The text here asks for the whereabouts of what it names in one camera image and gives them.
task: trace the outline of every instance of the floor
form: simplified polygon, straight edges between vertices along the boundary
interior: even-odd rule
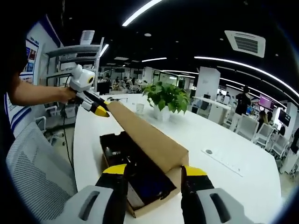
[[[68,127],[65,130],[71,161],[73,161],[72,151],[73,151],[74,129],[75,129],[74,127]],[[66,145],[63,145],[63,142],[61,141],[55,142],[54,148],[58,154],[60,154],[67,162],[69,162]],[[285,204],[287,202],[289,195],[292,193],[294,188],[298,185],[299,178],[293,178],[287,173],[279,174],[279,178],[280,178],[280,186],[281,186],[281,196]]]

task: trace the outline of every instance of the cardboard box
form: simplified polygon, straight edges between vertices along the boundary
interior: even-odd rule
[[[164,204],[180,192],[180,167],[182,165],[189,165],[188,150],[145,120],[136,116],[121,103],[114,101],[108,105],[108,109],[129,137],[163,171],[176,187],[176,189],[171,191],[162,200],[158,199],[137,210],[134,210],[128,202],[129,212],[133,217],[140,217]]]

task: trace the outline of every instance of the black cable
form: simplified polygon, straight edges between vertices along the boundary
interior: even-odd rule
[[[66,87],[67,81],[69,80],[70,76],[71,76],[71,74],[67,77],[64,87]],[[65,145],[66,145],[66,150],[67,150],[67,156],[69,158],[69,161],[70,161],[70,164],[71,164],[71,168],[73,169],[73,171],[75,171],[74,166],[73,166],[73,164],[71,162],[70,153],[69,153],[69,145],[67,143],[66,134],[65,134],[65,117],[66,117],[65,104],[64,104],[64,106],[62,108],[62,111],[64,112],[64,124],[63,124],[63,127],[64,127],[64,140],[65,140]]]

